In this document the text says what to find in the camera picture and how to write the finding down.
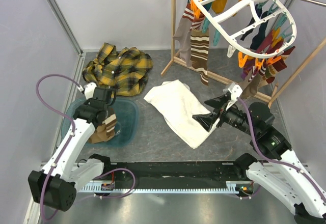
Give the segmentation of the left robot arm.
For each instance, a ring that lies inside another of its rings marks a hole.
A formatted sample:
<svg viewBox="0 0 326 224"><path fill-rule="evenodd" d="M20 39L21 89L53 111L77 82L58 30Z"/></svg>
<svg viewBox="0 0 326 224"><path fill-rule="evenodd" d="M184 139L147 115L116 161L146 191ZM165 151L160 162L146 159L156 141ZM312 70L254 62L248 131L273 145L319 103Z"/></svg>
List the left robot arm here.
<svg viewBox="0 0 326 224"><path fill-rule="evenodd" d="M100 88L91 83L84 88L79 88L87 97L86 102L80 105L73 117L63 115L70 121L63 141L57 148L52 158L40 171L32 171L28 182L34 202L40 206L50 207L58 211L67 211L74 204L76 195L85 186L95 186L97 183L112 178L113 189L93 190L93 197L100 199L124 198L133 193L232 193L233 188L209 187L182 187L177 188L138 188L141 177L152 180L163 179L181 181L195 180L196 184L212 177L212 172L196 173L196 170L205 166L213 166L216 162L190 163L189 172L181 172L178 167L181 162L161 162L159 166L163 172L153 171L145 162L122 163L117 167L111 163L110 158L93 154L82 166L74 169L75 161L85 143L95 130L108 118L110 107L115 103L116 91L111 88Z"/></svg>

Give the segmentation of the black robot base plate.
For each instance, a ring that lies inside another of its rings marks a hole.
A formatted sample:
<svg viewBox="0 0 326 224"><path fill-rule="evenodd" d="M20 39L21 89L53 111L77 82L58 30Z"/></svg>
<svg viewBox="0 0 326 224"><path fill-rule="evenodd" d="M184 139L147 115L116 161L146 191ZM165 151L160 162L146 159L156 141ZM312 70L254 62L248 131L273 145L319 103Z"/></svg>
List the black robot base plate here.
<svg viewBox="0 0 326 224"><path fill-rule="evenodd" d="M208 182L252 180L246 176L248 165L241 166L238 161L167 161L167 162L118 162L106 163L103 173L95 180L110 179L125 182L131 175L141 180L200 179Z"/></svg>

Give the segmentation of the brown striped sock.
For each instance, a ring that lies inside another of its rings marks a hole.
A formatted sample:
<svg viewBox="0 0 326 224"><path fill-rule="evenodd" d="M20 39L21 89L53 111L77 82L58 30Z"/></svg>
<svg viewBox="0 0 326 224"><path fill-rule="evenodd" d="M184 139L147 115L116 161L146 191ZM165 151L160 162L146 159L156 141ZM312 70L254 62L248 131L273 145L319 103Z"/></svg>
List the brown striped sock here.
<svg viewBox="0 0 326 224"><path fill-rule="evenodd" d="M207 61L209 53L209 34L192 29L191 32L191 65L200 74L201 83L208 86Z"/></svg>
<svg viewBox="0 0 326 224"><path fill-rule="evenodd" d="M117 124L117 116L113 108L109 108L107 118L104 120L104 130L106 133L112 133L115 130L115 126Z"/></svg>

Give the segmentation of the plain tan sock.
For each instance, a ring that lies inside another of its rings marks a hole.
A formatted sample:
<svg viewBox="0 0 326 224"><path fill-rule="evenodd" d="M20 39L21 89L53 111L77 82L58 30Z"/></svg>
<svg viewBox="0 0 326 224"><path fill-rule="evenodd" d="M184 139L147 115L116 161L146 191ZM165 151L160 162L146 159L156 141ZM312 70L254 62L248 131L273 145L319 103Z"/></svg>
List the plain tan sock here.
<svg viewBox="0 0 326 224"><path fill-rule="evenodd" d="M101 142L107 142L115 136L115 127L109 127L106 125L98 126L95 132L88 139L88 143L96 144Z"/></svg>

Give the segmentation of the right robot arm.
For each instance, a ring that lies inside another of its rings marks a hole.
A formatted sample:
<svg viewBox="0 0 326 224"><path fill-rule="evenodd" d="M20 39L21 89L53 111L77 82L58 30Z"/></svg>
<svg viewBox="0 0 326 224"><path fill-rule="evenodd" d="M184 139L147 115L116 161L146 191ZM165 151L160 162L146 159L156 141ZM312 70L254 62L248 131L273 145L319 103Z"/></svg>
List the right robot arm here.
<svg viewBox="0 0 326 224"><path fill-rule="evenodd" d="M300 162L290 142L272 126L274 116L268 106L261 102L246 105L242 99L239 102L243 110L232 103L229 95L209 99L205 104L213 111L193 115L193 119L206 131L227 123L250 135L254 151L285 180L274 176L264 162L249 153L236 159L234 176L239 180L248 178L267 190L293 214L296 223L325 223L325 190Z"/></svg>

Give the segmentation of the grey sock red stripes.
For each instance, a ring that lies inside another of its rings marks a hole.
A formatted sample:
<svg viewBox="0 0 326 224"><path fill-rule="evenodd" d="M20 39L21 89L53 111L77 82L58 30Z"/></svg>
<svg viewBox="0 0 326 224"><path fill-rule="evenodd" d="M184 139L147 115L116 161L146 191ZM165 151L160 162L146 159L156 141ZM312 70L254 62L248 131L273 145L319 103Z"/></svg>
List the grey sock red stripes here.
<svg viewBox="0 0 326 224"><path fill-rule="evenodd" d="M194 17L191 10L191 4L187 3L185 10L180 18L178 28L173 39L179 42L180 58L186 62L188 67L191 66L191 32L197 30L204 20L204 15L200 14L199 18Z"/></svg>

